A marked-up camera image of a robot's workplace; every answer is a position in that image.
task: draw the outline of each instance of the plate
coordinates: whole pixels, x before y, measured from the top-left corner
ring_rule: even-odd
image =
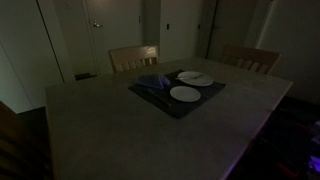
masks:
[[[193,86],[209,86],[213,83],[212,77],[196,71],[185,71],[178,74],[180,81]]]
[[[183,102],[194,102],[198,101],[201,97],[201,94],[198,90],[187,87],[187,86],[177,86],[170,90],[170,95]]]

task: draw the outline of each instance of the dining table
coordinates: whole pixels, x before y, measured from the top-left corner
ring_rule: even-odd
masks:
[[[130,89],[142,75],[202,72],[225,84],[181,118]],[[226,179],[292,82],[199,57],[46,88],[55,179]]]

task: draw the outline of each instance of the placemat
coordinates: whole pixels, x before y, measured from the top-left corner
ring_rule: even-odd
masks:
[[[203,103],[205,103],[209,99],[211,99],[214,95],[219,93],[226,86],[225,84],[221,84],[217,82],[213,82],[211,85],[204,86],[204,87],[188,85],[175,79],[178,76],[178,74],[181,72],[183,71],[179,70],[179,71],[166,74],[165,76],[170,80],[171,84],[169,87],[166,87],[164,89],[149,88],[149,87],[136,85],[136,84],[133,86],[130,86],[129,89],[134,93],[136,93],[137,95],[139,95],[140,97],[142,97],[143,99],[154,104],[165,113],[175,118],[182,118],[187,114],[189,114],[191,111],[197,109],[199,106],[201,106]],[[170,95],[170,90],[176,86],[187,86],[187,87],[192,87],[194,89],[197,89],[201,93],[201,98],[195,102],[178,101],[173,97],[171,97]],[[161,99],[163,99],[167,103],[162,102],[155,95],[152,95],[151,93],[149,93],[148,89],[152,89],[157,96],[159,96]]]

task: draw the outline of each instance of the blue napkin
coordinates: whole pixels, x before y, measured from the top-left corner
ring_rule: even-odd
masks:
[[[153,74],[153,75],[142,75],[138,78],[136,84],[147,86],[151,88],[163,89],[170,85],[170,81],[163,75]]]

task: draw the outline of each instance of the chair back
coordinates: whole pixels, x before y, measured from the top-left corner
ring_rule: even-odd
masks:
[[[21,121],[0,101],[0,177],[52,177],[49,147],[33,136]]]
[[[226,45],[220,62],[269,74],[280,56],[280,53],[276,52]]]
[[[158,64],[158,46],[135,46],[109,51],[114,72]]]

